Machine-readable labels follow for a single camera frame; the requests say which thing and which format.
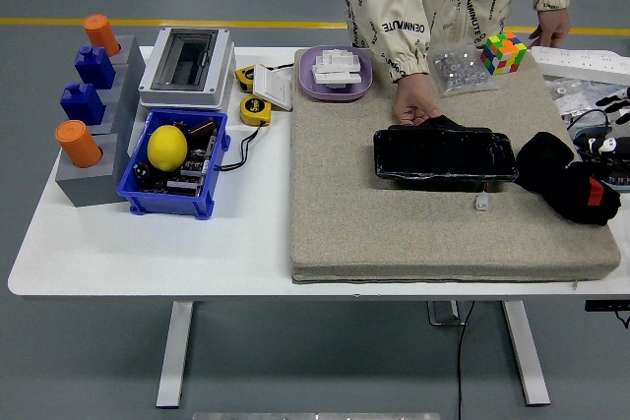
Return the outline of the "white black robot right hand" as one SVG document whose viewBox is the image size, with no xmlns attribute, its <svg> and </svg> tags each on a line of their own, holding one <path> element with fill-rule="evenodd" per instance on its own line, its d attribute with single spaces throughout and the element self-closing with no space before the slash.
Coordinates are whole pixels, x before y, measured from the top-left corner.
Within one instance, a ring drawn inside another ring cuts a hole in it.
<svg viewBox="0 0 630 420">
<path fill-rule="evenodd" d="M 629 89 L 621 89 L 595 103 L 602 112 L 601 126 L 579 131 L 573 144 L 584 162 L 601 165 L 601 179 L 617 186 L 629 185 Z"/>
</svg>

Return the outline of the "person's right hand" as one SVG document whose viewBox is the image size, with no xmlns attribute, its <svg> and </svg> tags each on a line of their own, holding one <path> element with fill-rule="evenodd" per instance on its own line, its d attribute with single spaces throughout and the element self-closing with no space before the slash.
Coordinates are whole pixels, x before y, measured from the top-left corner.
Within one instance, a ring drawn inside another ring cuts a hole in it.
<svg viewBox="0 0 630 420">
<path fill-rule="evenodd" d="M 393 117 L 397 124 L 417 126 L 441 114 L 428 74 L 412 74 L 397 80 L 393 105 Z"/>
</svg>

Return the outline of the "person's left hand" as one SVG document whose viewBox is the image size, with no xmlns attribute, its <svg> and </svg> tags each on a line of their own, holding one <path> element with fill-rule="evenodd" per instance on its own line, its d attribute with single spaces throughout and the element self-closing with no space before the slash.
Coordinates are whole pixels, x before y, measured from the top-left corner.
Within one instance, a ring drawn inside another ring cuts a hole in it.
<svg viewBox="0 0 630 420">
<path fill-rule="evenodd" d="M 568 10 L 538 11 L 537 18 L 538 25 L 529 36 L 531 46 L 560 48 L 571 28 Z"/>
</svg>

